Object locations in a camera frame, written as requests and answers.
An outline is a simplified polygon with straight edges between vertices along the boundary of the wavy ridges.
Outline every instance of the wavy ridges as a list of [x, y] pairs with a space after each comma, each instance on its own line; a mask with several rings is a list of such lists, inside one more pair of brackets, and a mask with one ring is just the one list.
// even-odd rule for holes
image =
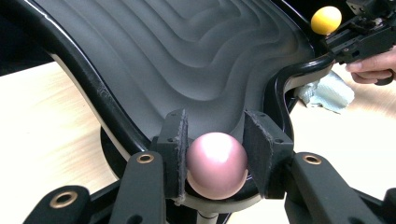
[[243, 110], [266, 83], [312, 57], [301, 31], [269, 1], [38, 0], [79, 44], [149, 138], [186, 108], [190, 136], [241, 139]]

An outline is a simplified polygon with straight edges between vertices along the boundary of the pink ball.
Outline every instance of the pink ball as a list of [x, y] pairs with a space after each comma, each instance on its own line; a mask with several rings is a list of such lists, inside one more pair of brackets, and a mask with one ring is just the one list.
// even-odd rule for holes
[[202, 196], [221, 200], [240, 190], [248, 175], [248, 156], [226, 133], [201, 135], [187, 151], [187, 180]]

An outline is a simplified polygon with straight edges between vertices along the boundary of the mounting hole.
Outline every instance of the mounting hole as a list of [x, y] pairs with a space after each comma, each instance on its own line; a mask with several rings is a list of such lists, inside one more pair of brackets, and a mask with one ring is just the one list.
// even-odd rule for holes
[[77, 199], [78, 194], [73, 190], [64, 191], [55, 195], [49, 202], [52, 208], [64, 208], [72, 204]]
[[274, 141], [275, 141], [276, 143], [283, 143], [283, 139], [280, 139], [280, 138], [276, 138]]
[[361, 221], [359, 218], [357, 218], [357, 217], [350, 217], [349, 219], [348, 219], [348, 221], [349, 221], [349, 223], [351, 223], [351, 224], [364, 224], [364, 222], [363, 221]]
[[139, 156], [136, 160], [139, 163], [149, 163], [149, 162], [154, 161], [154, 156], [152, 156], [150, 154], [144, 154], [144, 155]]
[[358, 57], [359, 55], [361, 55], [361, 52], [358, 50], [356, 50], [355, 52], [352, 53], [352, 57], [354, 57], [354, 58]]
[[316, 156], [312, 156], [312, 155], [306, 155], [304, 156], [304, 160], [308, 163], [314, 164], [314, 165], [319, 165], [321, 164], [321, 159], [319, 159]]
[[139, 215], [134, 215], [128, 219], [128, 224], [140, 224], [143, 222], [143, 218]]

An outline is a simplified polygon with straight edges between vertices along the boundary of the table surface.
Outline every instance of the table surface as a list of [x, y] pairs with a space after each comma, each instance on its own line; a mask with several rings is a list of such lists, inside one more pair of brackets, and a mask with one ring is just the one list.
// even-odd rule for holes
[[[382, 199], [396, 187], [396, 83], [354, 83], [342, 114], [297, 104], [291, 112], [296, 152], [325, 157], [353, 188]], [[100, 124], [57, 63], [0, 77], [0, 176], [2, 223], [22, 223], [38, 201], [64, 185], [91, 193], [114, 182], [99, 141]], [[283, 201], [262, 200], [229, 223], [289, 223]]]

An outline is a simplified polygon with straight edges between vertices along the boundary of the yellow ball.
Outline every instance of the yellow ball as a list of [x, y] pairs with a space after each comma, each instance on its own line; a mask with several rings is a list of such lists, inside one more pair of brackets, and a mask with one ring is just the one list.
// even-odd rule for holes
[[341, 24], [342, 15], [336, 7], [323, 7], [311, 19], [312, 30], [319, 35], [328, 35]]

